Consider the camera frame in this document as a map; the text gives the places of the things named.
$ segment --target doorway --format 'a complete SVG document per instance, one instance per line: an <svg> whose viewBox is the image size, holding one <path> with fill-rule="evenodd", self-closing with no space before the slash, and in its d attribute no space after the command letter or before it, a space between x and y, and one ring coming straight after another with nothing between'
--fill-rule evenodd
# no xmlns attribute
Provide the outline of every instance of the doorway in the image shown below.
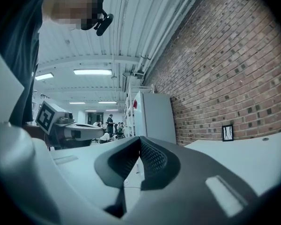
<svg viewBox="0 0 281 225"><path fill-rule="evenodd" d="M103 112L88 113L88 124L93 125L97 121L103 122Z"/></svg>

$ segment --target person's arm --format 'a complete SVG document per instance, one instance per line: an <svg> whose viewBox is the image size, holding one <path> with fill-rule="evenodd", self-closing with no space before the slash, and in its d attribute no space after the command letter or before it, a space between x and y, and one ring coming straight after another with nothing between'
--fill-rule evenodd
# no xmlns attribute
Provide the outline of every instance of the person's arm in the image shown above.
<svg viewBox="0 0 281 225"><path fill-rule="evenodd" d="M24 124L22 127L32 138L38 138L44 141L45 132L38 126Z"/></svg>

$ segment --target people in background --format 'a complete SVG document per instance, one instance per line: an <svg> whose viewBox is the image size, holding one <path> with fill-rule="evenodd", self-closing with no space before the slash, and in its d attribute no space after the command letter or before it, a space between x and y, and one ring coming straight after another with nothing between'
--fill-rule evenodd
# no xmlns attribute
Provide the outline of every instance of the people in background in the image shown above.
<svg viewBox="0 0 281 225"><path fill-rule="evenodd" d="M100 127L101 126L100 121L98 120L97 122L94 122L93 126Z"/></svg>
<svg viewBox="0 0 281 225"><path fill-rule="evenodd" d="M118 135L122 135L123 134L123 125L121 124L118 128Z"/></svg>
<svg viewBox="0 0 281 225"><path fill-rule="evenodd" d="M117 125L117 124L114 125L114 133L115 133L115 134L118 133L118 125Z"/></svg>
<svg viewBox="0 0 281 225"><path fill-rule="evenodd" d="M110 140L109 133L105 133L102 137L100 137L100 143L107 143Z"/></svg>
<svg viewBox="0 0 281 225"><path fill-rule="evenodd" d="M102 124L102 128L107 129L107 125L108 125L108 122L105 122L104 124Z"/></svg>
<svg viewBox="0 0 281 225"><path fill-rule="evenodd" d="M109 133L110 137L112 137L112 134L113 134L113 125L114 125L114 122L112 120L112 114L110 114L107 119L107 132Z"/></svg>

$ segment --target ceiling rafter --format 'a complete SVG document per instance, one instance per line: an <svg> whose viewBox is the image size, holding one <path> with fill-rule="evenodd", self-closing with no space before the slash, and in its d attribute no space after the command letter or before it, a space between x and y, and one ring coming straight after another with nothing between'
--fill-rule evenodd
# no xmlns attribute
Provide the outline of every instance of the ceiling rafter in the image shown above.
<svg viewBox="0 0 281 225"><path fill-rule="evenodd" d="M112 63L112 55L85 55L85 56L75 56L75 57L70 57L70 58L63 58L63 59L58 59L56 61L50 61L50 62L45 62L45 63L40 63L39 64L39 69L44 70L44 69L49 69L53 68L59 65L62 65L64 63L68 62L92 62L92 63ZM137 57L129 57L129 56L114 56L114 62L115 63L126 63L126 64L138 64L140 61L140 58Z"/></svg>
<svg viewBox="0 0 281 225"><path fill-rule="evenodd" d="M67 89L45 89L44 94L56 94L56 93L86 93L86 92L114 92L115 88L67 88ZM116 88L116 92L121 92L121 88Z"/></svg>

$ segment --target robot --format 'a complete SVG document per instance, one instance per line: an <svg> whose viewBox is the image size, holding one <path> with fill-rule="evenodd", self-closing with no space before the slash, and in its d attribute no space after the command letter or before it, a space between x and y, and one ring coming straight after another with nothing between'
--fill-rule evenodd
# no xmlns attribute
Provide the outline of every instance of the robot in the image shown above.
<svg viewBox="0 0 281 225"><path fill-rule="evenodd" d="M45 132L47 146L56 150L89 146L92 139L104 134L102 128L77 123L71 112L46 101L39 109L36 123Z"/></svg>
<svg viewBox="0 0 281 225"><path fill-rule="evenodd" d="M114 135L114 136L112 137L112 140L113 140L113 141L118 140L118 135Z"/></svg>

